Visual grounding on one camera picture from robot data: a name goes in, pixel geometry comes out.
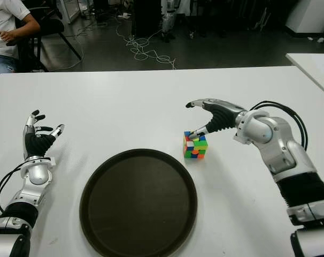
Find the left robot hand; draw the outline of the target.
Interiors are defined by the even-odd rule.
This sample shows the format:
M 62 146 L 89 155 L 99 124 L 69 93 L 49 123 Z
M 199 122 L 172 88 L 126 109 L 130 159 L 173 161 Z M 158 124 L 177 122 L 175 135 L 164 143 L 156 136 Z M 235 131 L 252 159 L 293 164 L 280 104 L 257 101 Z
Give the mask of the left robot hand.
M 23 130 L 24 160 L 34 156 L 44 157 L 56 139 L 63 133 L 65 125 L 57 127 L 36 125 L 37 122 L 45 119 L 40 115 L 39 110 L 33 111 L 27 118 Z

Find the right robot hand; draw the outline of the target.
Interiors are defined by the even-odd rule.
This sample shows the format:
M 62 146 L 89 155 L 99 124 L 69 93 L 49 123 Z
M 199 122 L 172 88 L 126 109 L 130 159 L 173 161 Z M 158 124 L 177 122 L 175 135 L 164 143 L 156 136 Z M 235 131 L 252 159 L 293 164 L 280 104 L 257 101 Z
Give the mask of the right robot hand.
M 202 107 L 212 114 L 212 119 L 203 127 L 192 131 L 188 138 L 194 140 L 212 132 L 232 129 L 236 126 L 236 118 L 246 113 L 243 107 L 219 99 L 198 99 L 188 102 L 186 108 Z

